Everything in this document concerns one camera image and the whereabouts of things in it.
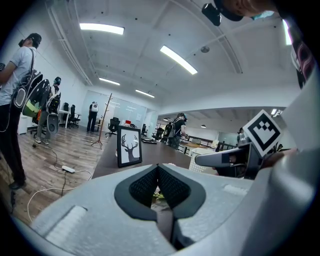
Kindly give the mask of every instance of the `gray pants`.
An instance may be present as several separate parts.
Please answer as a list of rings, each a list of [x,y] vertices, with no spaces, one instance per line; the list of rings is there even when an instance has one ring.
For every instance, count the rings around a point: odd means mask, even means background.
[[[40,119],[38,122],[38,129],[37,129],[37,137],[41,138],[41,132],[42,132],[42,125],[46,122],[48,118],[49,113],[47,111],[41,111]],[[45,133],[45,139],[50,140],[50,132],[46,131]]]

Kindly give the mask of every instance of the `black picture frame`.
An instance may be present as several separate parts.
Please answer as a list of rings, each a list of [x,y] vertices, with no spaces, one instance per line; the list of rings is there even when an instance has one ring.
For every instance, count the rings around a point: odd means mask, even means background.
[[[138,135],[138,146],[139,146],[139,159],[135,161],[129,161],[122,163],[122,153],[121,153],[121,147],[122,147],[122,130],[127,130],[127,131],[134,131],[137,132]],[[125,167],[125,166],[131,166],[135,164],[139,164],[142,162],[142,149],[141,149],[141,131],[138,128],[131,128],[127,126],[118,126],[118,131],[117,131],[117,142],[116,142],[116,148],[117,148],[117,160],[118,160],[118,167]]]

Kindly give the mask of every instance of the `power strip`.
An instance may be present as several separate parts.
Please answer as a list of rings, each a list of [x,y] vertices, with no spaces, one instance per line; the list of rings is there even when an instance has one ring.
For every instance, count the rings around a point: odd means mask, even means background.
[[[62,166],[62,169],[65,170],[66,172],[69,172],[69,173],[75,172],[75,169],[72,169],[72,168],[65,166],[65,165]]]

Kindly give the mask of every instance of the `picture frame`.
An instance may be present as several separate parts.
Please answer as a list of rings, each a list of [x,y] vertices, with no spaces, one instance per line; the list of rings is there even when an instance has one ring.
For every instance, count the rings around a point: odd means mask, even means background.
[[[140,129],[119,125],[116,146],[118,167],[131,166],[142,162]]]

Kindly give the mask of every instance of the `dark table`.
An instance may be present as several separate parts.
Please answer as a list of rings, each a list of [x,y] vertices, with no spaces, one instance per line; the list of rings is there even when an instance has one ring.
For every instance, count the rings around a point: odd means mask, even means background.
[[[162,142],[157,144],[144,143],[141,141],[142,162],[125,167],[118,167],[116,157],[117,136],[113,135],[104,144],[104,150],[98,164],[95,167],[92,178],[114,174],[139,166],[154,164],[175,164],[176,166],[189,169],[191,157],[183,154]]]

